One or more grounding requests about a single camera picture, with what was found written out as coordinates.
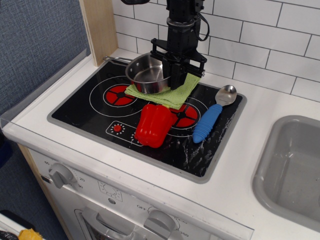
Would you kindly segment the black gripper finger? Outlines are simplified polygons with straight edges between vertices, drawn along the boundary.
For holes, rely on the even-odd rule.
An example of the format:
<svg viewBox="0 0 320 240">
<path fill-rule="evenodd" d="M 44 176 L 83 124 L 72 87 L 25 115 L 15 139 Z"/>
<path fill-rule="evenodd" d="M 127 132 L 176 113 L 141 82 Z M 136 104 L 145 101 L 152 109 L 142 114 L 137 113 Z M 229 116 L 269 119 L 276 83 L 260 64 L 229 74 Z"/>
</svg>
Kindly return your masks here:
<svg viewBox="0 0 320 240">
<path fill-rule="evenodd" d="M 167 58 L 162 59 L 162 74 L 165 79 L 170 79 L 172 75 L 172 62 Z"/>
<path fill-rule="evenodd" d="M 171 65 L 170 88 L 176 90 L 185 83 L 187 71 L 183 64 L 173 63 Z"/>
</svg>

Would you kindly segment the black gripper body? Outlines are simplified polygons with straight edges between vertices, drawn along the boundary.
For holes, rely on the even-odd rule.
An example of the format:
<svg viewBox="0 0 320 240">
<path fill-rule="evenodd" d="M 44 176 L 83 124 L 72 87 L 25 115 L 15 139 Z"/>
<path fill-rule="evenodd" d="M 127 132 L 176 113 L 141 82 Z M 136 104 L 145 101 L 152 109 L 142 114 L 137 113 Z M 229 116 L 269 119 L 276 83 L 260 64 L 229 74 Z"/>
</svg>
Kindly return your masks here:
<svg viewBox="0 0 320 240">
<path fill-rule="evenodd" d="M 168 19 L 167 25 L 167 40 L 151 40 L 151 56 L 161 62 L 162 59 L 168 59 L 172 64 L 182 64 L 187 73 L 202 77 L 207 59 L 197 50 L 201 21 L 192 19 L 189 22 L 175 22 Z"/>
</svg>

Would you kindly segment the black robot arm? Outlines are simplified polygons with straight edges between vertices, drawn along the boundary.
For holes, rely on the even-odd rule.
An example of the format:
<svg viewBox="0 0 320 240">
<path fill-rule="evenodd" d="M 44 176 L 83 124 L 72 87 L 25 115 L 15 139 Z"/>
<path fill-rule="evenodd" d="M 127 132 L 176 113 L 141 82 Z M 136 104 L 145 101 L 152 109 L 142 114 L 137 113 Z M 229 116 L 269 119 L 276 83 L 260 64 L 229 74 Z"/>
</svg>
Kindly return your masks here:
<svg viewBox="0 0 320 240">
<path fill-rule="evenodd" d="M 162 62 L 162 73 L 169 78 L 169 87 L 175 90 L 185 83 L 187 74 L 201 77 L 207 59 L 197 48 L 200 37 L 201 22 L 207 20 L 201 15 L 204 9 L 202 0 L 168 0 L 166 9 L 169 17 L 167 40 L 152 39 L 151 56 Z"/>
</svg>

